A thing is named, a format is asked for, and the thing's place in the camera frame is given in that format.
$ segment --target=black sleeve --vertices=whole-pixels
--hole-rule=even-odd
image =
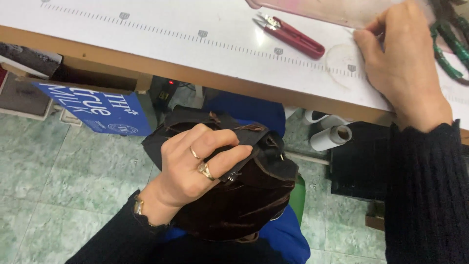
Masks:
[[[469,263],[469,178],[459,120],[430,133],[391,129],[388,263]]]
[[[152,227],[133,213],[136,191],[122,209],[66,263],[142,263],[155,250],[166,226]]]

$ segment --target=blue cardboard box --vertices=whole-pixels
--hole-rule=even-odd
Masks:
[[[73,58],[64,58],[63,65],[50,80],[22,81],[30,81],[95,132],[148,136],[156,129],[152,75]]]

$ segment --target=hand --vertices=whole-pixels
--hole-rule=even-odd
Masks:
[[[384,52],[376,38],[385,34]],[[394,106],[400,129],[430,132],[451,124],[453,114],[439,87],[433,42],[423,12],[413,0],[394,5],[354,39],[370,83]]]
[[[139,195],[144,202],[142,214],[153,225],[169,223],[182,206],[212,189],[220,182],[219,177],[251,154],[252,146],[238,144],[233,131],[214,131],[204,124],[197,124],[191,130],[168,139],[161,147],[161,173]],[[216,180],[211,181],[198,172],[197,168],[203,161],[195,158],[189,147],[204,159],[227,145],[233,148],[218,153],[207,162]]]

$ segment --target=green chair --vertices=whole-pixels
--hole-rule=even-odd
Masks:
[[[306,199],[306,184],[301,174],[298,173],[295,181],[295,187],[290,193],[290,201],[288,202],[295,212],[296,219],[301,226],[301,219],[303,217],[304,200]]]

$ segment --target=red handle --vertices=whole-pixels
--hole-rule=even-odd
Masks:
[[[297,29],[283,22],[282,20],[276,17],[273,17],[273,19],[280,23],[280,28],[272,30],[268,27],[265,27],[265,30],[271,35],[305,53],[313,59],[319,59],[324,55],[324,46],[315,42],[313,39],[299,32]]]

